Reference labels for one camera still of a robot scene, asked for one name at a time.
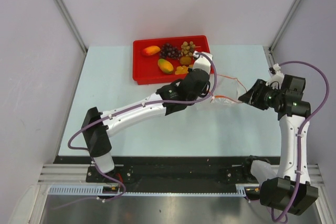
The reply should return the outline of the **clear zip top bag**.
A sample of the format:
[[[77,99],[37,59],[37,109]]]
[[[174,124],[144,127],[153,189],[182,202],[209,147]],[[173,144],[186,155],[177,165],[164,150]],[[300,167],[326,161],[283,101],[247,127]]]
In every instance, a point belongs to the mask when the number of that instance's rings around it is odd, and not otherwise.
[[[238,97],[247,92],[245,86],[236,77],[217,74],[217,84],[214,93],[207,100],[197,103],[198,110],[218,110],[235,106],[241,102]]]

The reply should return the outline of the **green orange mango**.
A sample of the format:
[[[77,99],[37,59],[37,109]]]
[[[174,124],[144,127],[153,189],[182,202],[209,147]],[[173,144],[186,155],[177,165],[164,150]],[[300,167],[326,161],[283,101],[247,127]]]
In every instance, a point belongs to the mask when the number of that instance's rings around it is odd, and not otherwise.
[[[163,58],[160,58],[157,62],[158,62],[157,65],[158,65],[159,69],[164,74],[172,74],[173,73],[174,67],[169,61],[167,61]]]

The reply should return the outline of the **tan longan bunch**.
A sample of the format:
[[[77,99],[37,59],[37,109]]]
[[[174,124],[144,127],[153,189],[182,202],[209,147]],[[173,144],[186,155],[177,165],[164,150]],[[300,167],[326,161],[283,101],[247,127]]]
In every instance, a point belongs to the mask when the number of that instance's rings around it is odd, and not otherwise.
[[[191,57],[194,51],[200,50],[201,46],[196,45],[193,41],[184,41],[181,44],[181,56]]]

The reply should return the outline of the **dark purple grape bunch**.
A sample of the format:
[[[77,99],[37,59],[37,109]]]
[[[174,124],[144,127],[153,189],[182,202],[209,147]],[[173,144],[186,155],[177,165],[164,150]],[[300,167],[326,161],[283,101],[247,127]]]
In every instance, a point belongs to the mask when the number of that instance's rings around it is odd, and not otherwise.
[[[160,58],[163,59],[180,59],[181,57],[181,51],[173,46],[170,43],[165,43],[160,51]]]

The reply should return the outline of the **orange red mango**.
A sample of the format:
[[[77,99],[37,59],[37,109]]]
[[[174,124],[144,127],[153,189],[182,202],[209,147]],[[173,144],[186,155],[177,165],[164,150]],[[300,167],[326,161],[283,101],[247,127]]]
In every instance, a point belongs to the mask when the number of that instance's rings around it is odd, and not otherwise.
[[[148,46],[141,51],[141,54],[145,57],[153,56],[161,51],[158,46]]]

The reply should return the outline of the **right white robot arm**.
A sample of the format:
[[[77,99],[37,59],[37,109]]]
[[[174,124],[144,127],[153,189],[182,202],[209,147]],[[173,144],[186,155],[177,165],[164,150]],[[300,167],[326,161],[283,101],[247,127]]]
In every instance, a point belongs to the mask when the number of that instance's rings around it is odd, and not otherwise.
[[[306,133],[311,115],[309,102],[303,101],[306,80],[283,75],[279,88],[271,82],[257,79],[255,84],[238,99],[260,110],[274,109],[278,114],[281,133],[280,164],[274,172],[270,164],[256,156],[242,169],[243,179],[259,182],[260,203],[266,207],[293,215],[303,214],[319,196],[311,185],[307,168]]]

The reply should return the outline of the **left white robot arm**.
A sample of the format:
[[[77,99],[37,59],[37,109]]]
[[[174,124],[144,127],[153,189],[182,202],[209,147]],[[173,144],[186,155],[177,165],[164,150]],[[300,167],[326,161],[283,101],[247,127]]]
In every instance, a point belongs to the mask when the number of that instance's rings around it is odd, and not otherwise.
[[[195,69],[184,79],[164,85],[138,104],[113,111],[99,112],[96,107],[87,111],[82,124],[82,134],[90,157],[98,167],[98,176],[105,182],[115,178],[110,138],[121,130],[154,117],[167,116],[185,110],[198,98],[206,97],[210,75]]]

